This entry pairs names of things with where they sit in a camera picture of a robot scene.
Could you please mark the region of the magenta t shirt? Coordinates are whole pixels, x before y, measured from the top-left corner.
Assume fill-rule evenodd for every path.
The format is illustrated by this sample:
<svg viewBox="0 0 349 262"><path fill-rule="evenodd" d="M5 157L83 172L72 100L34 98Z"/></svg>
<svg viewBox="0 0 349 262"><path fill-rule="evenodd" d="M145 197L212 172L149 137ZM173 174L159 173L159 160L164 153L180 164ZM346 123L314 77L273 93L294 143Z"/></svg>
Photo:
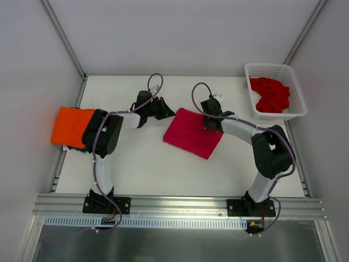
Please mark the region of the magenta t shirt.
<svg viewBox="0 0 349 262"><path fill-rule="evenodd" d="M204 128L203 115L180 108L163 136L163 142L209 159L223 133Z"/></svg>

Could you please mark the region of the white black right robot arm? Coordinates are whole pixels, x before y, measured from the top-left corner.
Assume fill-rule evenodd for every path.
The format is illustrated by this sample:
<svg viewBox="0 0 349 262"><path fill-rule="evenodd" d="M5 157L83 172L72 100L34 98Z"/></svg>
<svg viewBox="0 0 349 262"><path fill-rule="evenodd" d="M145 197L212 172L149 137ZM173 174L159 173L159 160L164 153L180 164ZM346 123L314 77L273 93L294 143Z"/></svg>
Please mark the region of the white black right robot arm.
<svg viewBox="0 0 349 262"><path fill-rule="evenodd" d="M270 193L278 178L289 168L294 168L295 156L283 128L279 125L262 128L241 120L233 112L223 112L213 97L200 104L204 128L232 135L252 147L257 175L252 186L229 212L237 216L261 216L268 208Z"/></svg>

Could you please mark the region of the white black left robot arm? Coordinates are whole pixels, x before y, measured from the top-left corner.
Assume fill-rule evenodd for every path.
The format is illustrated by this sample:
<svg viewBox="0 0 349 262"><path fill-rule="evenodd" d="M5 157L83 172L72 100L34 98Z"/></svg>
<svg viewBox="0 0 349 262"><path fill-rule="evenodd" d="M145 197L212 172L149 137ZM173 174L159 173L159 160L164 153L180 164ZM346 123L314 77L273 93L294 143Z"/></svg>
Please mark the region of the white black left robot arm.
<svg viewBox="0 0 349 262"><path fill-rule="evenodd" d="M143 127L149 117L157 120L176 114L163 97L153 96L150 91L139 91L136 102L129 111L109 113L96 109L82 135L82 143L92 160L93 185L85 197L84 213L108 213L116 210L111 178L111 154L116 149L123 128Z"/></svg>

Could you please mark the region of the red t shirt in basket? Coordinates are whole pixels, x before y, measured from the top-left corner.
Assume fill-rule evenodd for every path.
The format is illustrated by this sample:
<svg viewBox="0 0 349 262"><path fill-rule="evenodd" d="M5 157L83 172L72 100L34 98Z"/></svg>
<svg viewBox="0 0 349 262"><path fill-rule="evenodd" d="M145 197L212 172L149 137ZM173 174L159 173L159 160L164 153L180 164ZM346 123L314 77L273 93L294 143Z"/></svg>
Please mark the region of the red t shirt in basket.
<svg viewBox="0 0 349 262"><path fill-rule="evenodd" d="M281 114L290 106L290 88L271 78L250 78L251 89L261 98L256 110L262 113Z"/></svg>

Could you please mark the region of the folded blue t shirt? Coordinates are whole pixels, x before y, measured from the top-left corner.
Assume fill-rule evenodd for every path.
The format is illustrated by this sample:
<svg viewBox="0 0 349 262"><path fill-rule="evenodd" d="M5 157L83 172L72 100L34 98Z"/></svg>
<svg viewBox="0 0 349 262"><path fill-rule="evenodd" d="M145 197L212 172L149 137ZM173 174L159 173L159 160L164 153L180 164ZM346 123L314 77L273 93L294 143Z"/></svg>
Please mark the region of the folded blue t shirt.
<svg viewBox="0 0 349 262"><path fill-rule="evenodd" d="M77 147L72 147L72 146L65 146L65 148L67 150L75 150L75 151L78 151L78 152L86 153L86 149L85 148L77 148Z"/></svg>

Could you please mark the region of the white plastic basket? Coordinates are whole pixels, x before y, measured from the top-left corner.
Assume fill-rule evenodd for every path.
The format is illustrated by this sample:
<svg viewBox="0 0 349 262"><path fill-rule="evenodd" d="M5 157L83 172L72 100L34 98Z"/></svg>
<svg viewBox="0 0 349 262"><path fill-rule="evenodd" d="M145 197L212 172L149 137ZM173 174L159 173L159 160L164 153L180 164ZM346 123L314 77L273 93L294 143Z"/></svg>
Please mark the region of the white plastic basket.
<svg viewBox="0 0 349 262"><path fill-rule="evenodd" d="M300 85L289 65L247 63L245 75L254 119L288 121L306 115Z"/></svg>

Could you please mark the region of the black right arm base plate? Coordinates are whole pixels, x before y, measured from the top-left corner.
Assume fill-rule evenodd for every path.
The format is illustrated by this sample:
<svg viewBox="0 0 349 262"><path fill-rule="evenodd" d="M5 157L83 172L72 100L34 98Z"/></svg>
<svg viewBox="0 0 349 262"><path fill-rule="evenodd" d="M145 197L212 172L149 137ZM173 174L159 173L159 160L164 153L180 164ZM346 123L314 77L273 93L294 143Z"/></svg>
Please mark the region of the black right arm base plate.
<svg viewBox="0 0 349 262"><path fill-rule="evenodd" d="M274 202L267 199L261 203L255 203L253 200L227 199L227 214L229 217L276 217Z"/></svg>

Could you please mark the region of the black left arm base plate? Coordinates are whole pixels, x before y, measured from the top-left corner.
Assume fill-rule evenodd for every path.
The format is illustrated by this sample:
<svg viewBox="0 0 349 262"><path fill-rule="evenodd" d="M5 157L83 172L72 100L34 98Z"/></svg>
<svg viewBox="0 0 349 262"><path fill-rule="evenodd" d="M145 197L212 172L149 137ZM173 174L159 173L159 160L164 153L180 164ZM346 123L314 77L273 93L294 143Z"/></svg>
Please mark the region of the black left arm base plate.
<svg viewBox="0 0 349 262"><path fill-rule="evenodd" d="M130 213L131 198L114 196L112 200L118 205L121 214L128 215ZM106 215L112 214L114 211L119 214L115 206L101 195L97 195L97 198L93 198L91 195L85 197L82 213Z"/></svg>

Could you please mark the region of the aluminium mounting rail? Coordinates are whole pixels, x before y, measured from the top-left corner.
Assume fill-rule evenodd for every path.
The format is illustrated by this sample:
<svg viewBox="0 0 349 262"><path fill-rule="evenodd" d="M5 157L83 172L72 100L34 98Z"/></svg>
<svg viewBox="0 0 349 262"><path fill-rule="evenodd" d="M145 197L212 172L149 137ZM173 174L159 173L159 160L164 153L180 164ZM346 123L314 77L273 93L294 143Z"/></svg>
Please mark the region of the aluminium mounting rail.
<svg viewBox="0 0 349 262"><path fill-rule="evenodd" d="M227 218L226 197L131 196L129 217ZM82 194L40 194L34 215L81 215L85 196ZM280 198L274 203L280 219L326 221L328 216L320 199Z"/></svg>

